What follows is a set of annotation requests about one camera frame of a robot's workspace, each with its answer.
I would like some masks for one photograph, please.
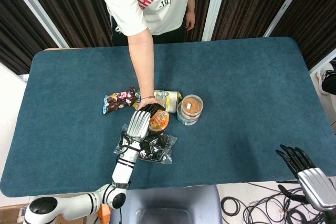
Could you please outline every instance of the orange part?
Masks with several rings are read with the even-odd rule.
[[[98,210],[98,218],[101,224],[109,224],[112,209],[105,204],[101,204]]]

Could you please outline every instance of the person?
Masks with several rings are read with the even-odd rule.
[[[336,95],[336,71],[329,63],[324,68],[321,68],[317,73],[318,88],[321,94]]]
[[[195,0],[105,0],[113,17],[115,45],[129,46],[142,101],[154,98],[154,42],[182,42],[185,30],[195,25]]]

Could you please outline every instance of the floor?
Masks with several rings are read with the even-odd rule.
[[[6,70],[4,66],[0,65],[0,80],[8,80],[6,83],[0,82],[0,90],[2,91],[2,94],[6,94],[4,97],[3,95],[0,95],[0,114],[4,115],[6,114],[6,117],[0,117],[0,142],[1,147],[0,148],[0,176],[3,172],[3,168],[5,165],[6,157],[8,155],[8,151],[10,148],[10,142],[12,140],[13,134],[14,134],[14,128],[16,123],[16,118],[18,114],[18,110],[22,101],[23,93],[25,90],[25,81],[18,78],[16,75],[11,73],[10,71]],[[312,76],[312,81],[314,83],[314,86],[317,86],[317,79],[315,76]],[[319,94],[319,98],[321,100],[321,103],[323,105],[323,108],[327,114],[327,117],[330,120],[330,124],[332,122],[336,121],[336,112],[334,109],[333,104],[336,104],[336,99],[334,96],[322,96]],[[332,178],[334,184],[336,185],[336,177]],[[236,184],[221,184],[217,185],[218,192],[220,195],[220,198],[224,198],[227,196],[235,197],[242,201],[242,203],[248,205],[249,203],[260,200],[264,197],[269,197],[270,195],[273,195],[277,192],[261,188],[258,186],[264,186],[273,190],[278,190],[277,184],[275,182],[263,182],[263,183],[254,183],[255,185],[251,185],[248,183],[236,183]],[[285,185],[288,189],[293,189],[298,187],[297,184],[287,184]],[[62,197],[69,197],[70,195],[58,195]],[[15,205],[15,204],[25,204],[32,202],[35,199],[35,197],[22,197],[22,198],[7,198],[0,192],[0,207],[1,206],[8,206],[8,205]],[[234,212],[236,209],[236,206],[233,201],[229,200],[224,205],[226,211],[228,212]],[[279,220],[282,216],[281,211],[279,210],[279,207],[274,202],[270,202],[268,204],[268,212],[272,219]],[[306,209],[303,207],[298,208],[300,211],[304,212],[309,218],[309,215],[312,217],[312,214],[309,213]],[[237,216],[229,217],[225,216],[223,213],[223,217],[227,223],[242,223],[243,219],[243,210],[244,207],[242,206],[240,212]],[[87,219],[88,224],[92,224],[94,220],[96,219],[97,215],[89,216]],[[269,223],[267,220],[267,217],[260,211],[255,210],[253,212],[253,221],[265,221]]]

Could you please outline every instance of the black pants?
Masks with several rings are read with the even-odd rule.
[[[325,92],[336,95],[336,75],[325,78],[322,82],[322,89]]]
[[[112,44],[114,46],[128,46],[127,36],[122,33],[116,32],[117,22],[112,19]],[[176,30],[169,31],[161,35],[153,35],[154,44],[164,44],[164,43],[180,43],[184,42],[185,36],[185,23]]]

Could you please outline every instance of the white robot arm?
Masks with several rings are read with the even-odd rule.
[[[114,209],[120,208],[125,202],[126,189],[139,155],[140,142],[147,136],[150,118],[151,113],[147,111],[136,111],[133,114],[124,137],[128,145],[118,157],[112,184],[104,185],[95,192],[71,198],[38,198],[27,207],[24,223],[54,223],[59,214],[67,220],[74,220],[97,212],[102,203]]]

